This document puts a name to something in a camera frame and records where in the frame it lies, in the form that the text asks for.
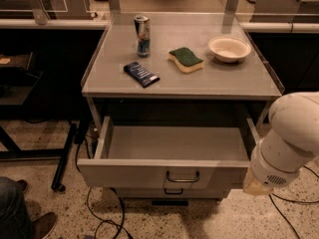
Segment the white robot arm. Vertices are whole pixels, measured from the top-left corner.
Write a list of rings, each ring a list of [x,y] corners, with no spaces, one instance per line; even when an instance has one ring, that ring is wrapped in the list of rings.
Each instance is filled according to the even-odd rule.
[[[282,96],[271,105],[268,120],[270,130],[253,149],[243,181],[243,191],[254,196],[288,186],[318,157],[319,93]]]

